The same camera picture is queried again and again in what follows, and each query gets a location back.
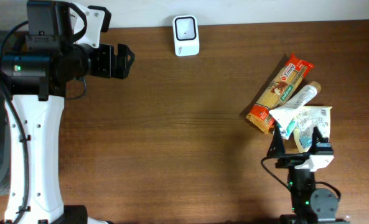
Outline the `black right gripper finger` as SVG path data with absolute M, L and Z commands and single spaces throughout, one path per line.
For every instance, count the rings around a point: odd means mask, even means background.
M 312 132 L 312 146 L 310 152 L 321 151 L 324 147 L 327 147 L 327 138 L 323 137 L 319 128 L 315 126 Z
M 269 146 L 268 156 L 282 156 L 285 155 L 286 150 L 284 147 L 283 139 L 278 126 L 274 127 L 273 139 Z

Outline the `green tissue packet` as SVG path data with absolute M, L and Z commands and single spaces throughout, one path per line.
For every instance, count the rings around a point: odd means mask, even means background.
M 293 131 L 295 130 L 296 126 L 297 126 L 297 119 L 296 118 L 292 119 L 291 122 L 288 124 L 288 126 L 286 128 L 283 128 L 279 124 L 278 127 L 279 127 L 281 137 L 285 140 L 288 140 L 290 138 L 291 134 L 293 133 Z

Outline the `cream snack bag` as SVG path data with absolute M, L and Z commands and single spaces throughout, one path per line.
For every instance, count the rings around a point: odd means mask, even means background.
M 296 116 L 293 130 L 294 141 L 299 152 L 307 152 L 312 146 L 313 129 L 317 127 L 323 138 L 330 138 L 331 106 L 303 106 Z

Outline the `white tube with gold cap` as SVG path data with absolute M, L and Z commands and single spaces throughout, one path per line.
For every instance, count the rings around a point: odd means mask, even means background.
M 285 104 L 271 110 L 269 113 L 283 129 L 286 129 L 295 115 L 300 113 L 301 107 L 310 102 L 320 91 L 321 85 L 318 82 L 310 82 Z

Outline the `orange spaghetti packet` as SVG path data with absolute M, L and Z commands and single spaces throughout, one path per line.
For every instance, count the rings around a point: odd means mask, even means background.
M 313 63 L 291 54 L 288 61 L 256 100 L 246 115 L 247 120 L 260 131 L 268 134 L 275 122 L 269 112 L 287 102 L 313 68 Z

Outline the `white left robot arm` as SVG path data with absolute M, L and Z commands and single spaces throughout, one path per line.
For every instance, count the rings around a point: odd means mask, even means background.
M 100 42 L 111 13 L 102 6 L 28 1 L 27 34 L 1 52 L 0 89 L 10 130 L 11 185 L 4 223 L 94 223 L 84 205 L 65 205 L 58 137 L 70 81 L 124 79 L 135 55 Z

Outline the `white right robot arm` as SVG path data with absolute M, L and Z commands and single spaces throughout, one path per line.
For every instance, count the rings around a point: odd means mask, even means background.
M 274 175 L 264 162 L 276 159 L 275 168 L 288 170 L 287 182 Z M 315 172 L 326 168 L 334 159 L 334 150 L 319 129 L 312 132 L 312 146 L 307 152 L 286 153 L 279 128 L 275 127 L 273 140 L 263 169 L 282 184 L 291 194 L 292 215 L 281 215 L 279 223 L 340 223 L 335 217 L 341 199 L 340 191 L 326 182 L 317 182 Z

